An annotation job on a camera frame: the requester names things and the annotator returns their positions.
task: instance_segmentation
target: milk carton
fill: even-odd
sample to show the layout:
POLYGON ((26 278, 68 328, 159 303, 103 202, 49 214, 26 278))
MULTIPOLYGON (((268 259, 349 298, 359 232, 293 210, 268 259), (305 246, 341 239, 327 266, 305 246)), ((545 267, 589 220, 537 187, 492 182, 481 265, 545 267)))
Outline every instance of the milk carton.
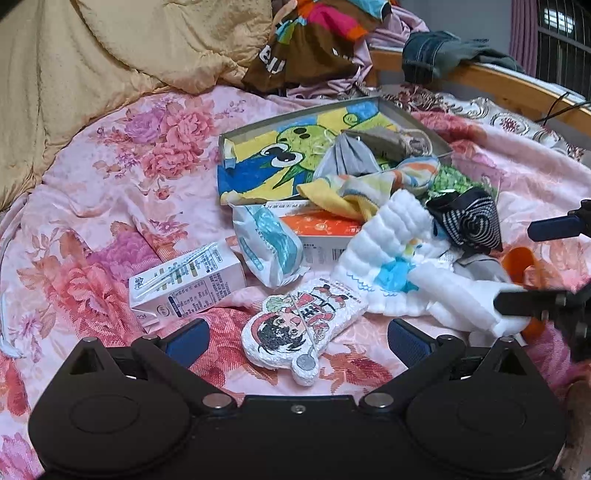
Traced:
POLYGON ((144 329, 153 332, 174 319, 213 307, 244 287, 239 260, 220 242, 131 277, 129 305, 144 329))

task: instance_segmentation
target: orange box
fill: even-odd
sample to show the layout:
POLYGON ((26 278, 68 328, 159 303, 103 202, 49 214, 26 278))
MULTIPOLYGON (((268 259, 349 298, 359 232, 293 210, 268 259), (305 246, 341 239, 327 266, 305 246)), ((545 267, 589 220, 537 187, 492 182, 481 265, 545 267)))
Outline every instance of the orange box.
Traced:
POLYGON ((312 270, 332 269, 361 224, 322 210, 309 200, 279 200, 265 206, 300 237, 304 265, 312 270))

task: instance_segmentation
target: open box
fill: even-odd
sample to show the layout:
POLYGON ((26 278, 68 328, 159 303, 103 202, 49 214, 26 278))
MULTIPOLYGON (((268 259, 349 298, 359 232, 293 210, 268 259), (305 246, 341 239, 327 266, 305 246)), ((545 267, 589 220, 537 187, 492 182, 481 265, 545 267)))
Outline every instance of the open box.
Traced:
MULTIPOLYGON (((440 136, 392 102, 377 96, 328 103, 287 113, 222 134, 218 189, 221 204, 298 198, 297 185, 314 169, 344 129, 386 127, 425 132, 440 160, 452 149, 440 136)), ((378 162, 382 168, 392 165, 378 162)))

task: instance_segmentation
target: orange object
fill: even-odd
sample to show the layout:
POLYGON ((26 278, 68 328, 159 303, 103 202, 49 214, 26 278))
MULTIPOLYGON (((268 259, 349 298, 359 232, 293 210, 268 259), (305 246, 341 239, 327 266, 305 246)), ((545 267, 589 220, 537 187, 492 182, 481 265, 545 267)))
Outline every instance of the orange object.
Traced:
POLYGON ((312 10, 314 10, 314 0, 297 1, 297 12, 301 17, 308 18, 312 10))
POLYGON ((281 220, 298 236, 353 237, 361 230, 359 222, 337 217, 324 210, 321 212, 282 216, 281 220))
POLYGON ((347 32, 347 40, 358 41, 360 38, 366 36, 369 32, 364 29, 361 25, 355 25, 351 30, 347 32))
MULTIPOLYGON (((517 247, 510 250, 501 261, 501 265, 509 274, 511 281, 525 288, 545 288, 546 281, 540 263, 534 253, 527 247, 517 247), (533 285, 526 282, 533 276, 533 285)), ((538 338, 544 331, 544 322, 532 318, 529 325, 521 332, 526 342, 538 338)))

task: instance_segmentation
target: gray cloth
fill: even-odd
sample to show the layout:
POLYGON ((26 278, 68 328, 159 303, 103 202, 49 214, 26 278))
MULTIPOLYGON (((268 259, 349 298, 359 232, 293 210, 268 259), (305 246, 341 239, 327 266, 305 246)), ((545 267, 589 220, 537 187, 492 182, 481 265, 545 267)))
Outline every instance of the gray cloth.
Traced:
POLYGON ((380 171, 382 168, 378 165, 374 154, 362 141, 340 134, 316 167, 313 180, 328 175, 360 177, 380 171))
POLYGON ((349 137, 359 138, 372 153, 396 166, 409 157, 433 155, 433 144, 422 130, 409 129, 395 132, 389 128, 372 127, 367 130, 344 130, 349 137))
POLYGON ((511 283, 509 274, 502 265, 488 255, 464 256, 453 264, 454 272, 471 280, 490 280, 511 283))
POLYGON ((444 79, 461 61, 490 63, 525 73, 509 55, 494 50, 488 40, 462 40, 449 32, 411 33, 402 51, 402 69, 408 83, 428 85, 444 79))

